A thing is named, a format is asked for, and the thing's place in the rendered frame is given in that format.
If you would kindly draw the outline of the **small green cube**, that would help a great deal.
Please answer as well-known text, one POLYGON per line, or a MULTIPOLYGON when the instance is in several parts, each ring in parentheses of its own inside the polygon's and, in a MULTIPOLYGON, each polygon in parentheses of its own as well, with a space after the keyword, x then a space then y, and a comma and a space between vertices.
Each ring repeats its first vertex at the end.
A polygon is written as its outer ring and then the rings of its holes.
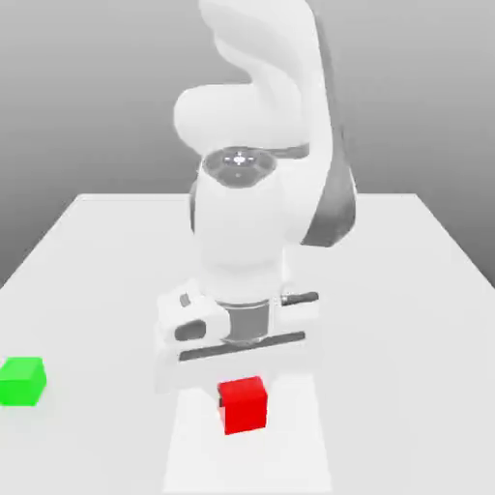
POLYGON ((9 357, 0 366, 0 405, 36 406, 46 386, 41 357, 9 357))

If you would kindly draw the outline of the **small red cube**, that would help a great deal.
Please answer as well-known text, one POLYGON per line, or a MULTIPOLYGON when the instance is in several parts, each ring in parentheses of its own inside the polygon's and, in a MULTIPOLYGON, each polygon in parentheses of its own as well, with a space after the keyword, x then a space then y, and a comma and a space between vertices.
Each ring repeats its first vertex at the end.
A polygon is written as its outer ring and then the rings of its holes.
POLYGON ((268 394, 259 376, 218 384, 218 407, 225 435, 264 428, 268 394))

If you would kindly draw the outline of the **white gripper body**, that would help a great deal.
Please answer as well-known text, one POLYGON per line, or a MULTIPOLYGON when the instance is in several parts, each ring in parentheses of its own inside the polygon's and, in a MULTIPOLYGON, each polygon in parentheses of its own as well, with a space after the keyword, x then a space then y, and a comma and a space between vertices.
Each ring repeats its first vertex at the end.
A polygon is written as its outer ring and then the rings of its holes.
POLYGON ((154 381, 158 393, 209 389, 252 376, 266 378, 308 370, 322 355, 320 335, 294 332, 272 335, 252 345, 192 345, 180 348, 157 342, 154 381))

